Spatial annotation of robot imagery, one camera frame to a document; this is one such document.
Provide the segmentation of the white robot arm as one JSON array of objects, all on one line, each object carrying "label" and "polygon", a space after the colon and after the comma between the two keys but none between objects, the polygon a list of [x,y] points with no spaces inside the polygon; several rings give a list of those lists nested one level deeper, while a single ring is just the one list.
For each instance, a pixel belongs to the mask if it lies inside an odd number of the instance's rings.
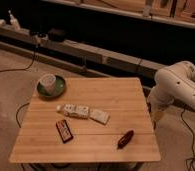
[{"label": "white robot arm", "polygon": [[154,76],[156,85],[147,101],[151,107],[151,119],[158,122],[175,99],[195,110],[195,65],[181,61],[159,69]]}]

